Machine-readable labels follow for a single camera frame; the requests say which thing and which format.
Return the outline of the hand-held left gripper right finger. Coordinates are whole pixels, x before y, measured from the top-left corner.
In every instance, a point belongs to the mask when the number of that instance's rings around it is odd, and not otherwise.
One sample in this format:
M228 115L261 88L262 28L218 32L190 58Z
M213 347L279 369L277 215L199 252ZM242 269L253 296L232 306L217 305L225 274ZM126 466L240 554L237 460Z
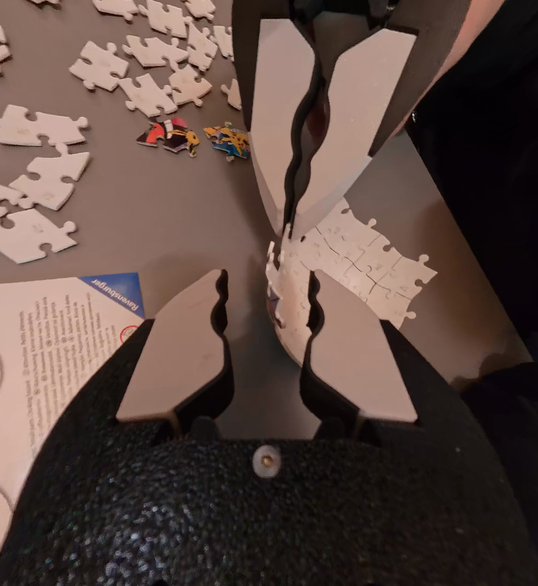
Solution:
M323 270L308 282L303 404L353 437L367 421L414 425L418 414L377 314Z

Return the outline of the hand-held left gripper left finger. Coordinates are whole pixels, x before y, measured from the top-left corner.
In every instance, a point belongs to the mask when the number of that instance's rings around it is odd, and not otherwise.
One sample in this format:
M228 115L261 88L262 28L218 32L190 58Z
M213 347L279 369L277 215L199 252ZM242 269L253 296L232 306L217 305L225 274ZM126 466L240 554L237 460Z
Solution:
M228 272L213 269L156 314L116 418L166 420L187 434L200 417L216 419L235 392L228 340Z

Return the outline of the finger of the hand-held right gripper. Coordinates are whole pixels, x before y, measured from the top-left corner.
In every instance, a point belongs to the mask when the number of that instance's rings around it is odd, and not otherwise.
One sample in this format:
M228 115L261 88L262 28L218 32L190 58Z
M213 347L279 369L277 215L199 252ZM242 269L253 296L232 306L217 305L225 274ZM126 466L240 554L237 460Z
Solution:
M338 57L327 93L328 128L310 160L292 239L316 227L372 160L369 151L416 40L416 34L383 28Z
M303 219L302 197L317 139L303 159L303 128L319 99L321 64L308 38L288 18L260 20L252 117L251 158L258 190L278 236L304 236L317 220Z

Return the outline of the partly built white puzzle ball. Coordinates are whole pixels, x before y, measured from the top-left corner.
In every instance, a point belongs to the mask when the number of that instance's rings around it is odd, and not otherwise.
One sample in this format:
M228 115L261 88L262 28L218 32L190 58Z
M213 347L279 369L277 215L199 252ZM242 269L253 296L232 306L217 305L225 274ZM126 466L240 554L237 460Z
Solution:
M409 305L436 271L426 265L425 254L417 260L401 255L375 224L375 219L365 224L355 218L342 199L301 238L284 237L279 255L275 242L270 243L265 266L268 310L281 345L296 364L302 365L310 336L311 271L322 270L397 329L416 317Z

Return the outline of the white puzzle piece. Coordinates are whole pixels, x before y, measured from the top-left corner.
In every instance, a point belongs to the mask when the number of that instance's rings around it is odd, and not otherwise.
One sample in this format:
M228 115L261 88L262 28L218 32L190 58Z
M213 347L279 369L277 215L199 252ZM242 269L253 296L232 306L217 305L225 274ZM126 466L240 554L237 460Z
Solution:
M293 238L293 227L292 222L289 222L285 225L285 229L283 232L282 240L281 240L281 252L287 254L296 254L300 246L303 245L303 242L306 239L306 235L301 236L300 238Z

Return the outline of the colourful puzzle piece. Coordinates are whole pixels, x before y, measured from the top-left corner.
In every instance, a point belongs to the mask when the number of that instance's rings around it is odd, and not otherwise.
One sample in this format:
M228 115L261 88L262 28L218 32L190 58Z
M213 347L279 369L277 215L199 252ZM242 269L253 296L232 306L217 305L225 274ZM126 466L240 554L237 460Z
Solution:
M135 139L137 144L153 148L161 145L175 154L187 152L190 157L196 157L200 140L183 118L149 117L148 121L148 128Z
M203 131L213 148L222 152L228 162L233 162L237 158L244 160L250 158L249 133L234 128L231 122L205 127Z

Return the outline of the printed puzzle instruction leaflet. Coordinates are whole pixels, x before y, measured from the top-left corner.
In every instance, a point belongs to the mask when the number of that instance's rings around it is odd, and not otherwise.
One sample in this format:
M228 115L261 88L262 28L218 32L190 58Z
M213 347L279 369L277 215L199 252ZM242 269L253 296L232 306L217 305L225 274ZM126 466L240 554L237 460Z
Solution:
M144 318L137 273L0 284L0 549L56 421Z

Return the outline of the pile of white puzzle pieces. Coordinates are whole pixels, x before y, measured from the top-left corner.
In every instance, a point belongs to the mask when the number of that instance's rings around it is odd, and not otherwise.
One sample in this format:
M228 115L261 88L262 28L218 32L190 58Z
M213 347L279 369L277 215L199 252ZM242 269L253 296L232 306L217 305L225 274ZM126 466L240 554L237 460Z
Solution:
M212 89L202 106L188 102L160 119L181 117L199 136L198 155L148 148L136 137L149 126L119 85L88 90L70 66L87 42L102 51L117 45L136 87L150 74L159 88L172 75L165 67L141 69L125 59L128 35L153 34L146 19L128 25L102 16L91 1L0 1L0 26L10 51L0 74L0 256L17 264L63 254L61 263L85 258L99 271L121 271L135 260L169 251L219 249L248 223L238 207L251 197L250 163L227 162L210 146L204 127L231 121L243 128L221 84L235 77L217 56L206 78Z

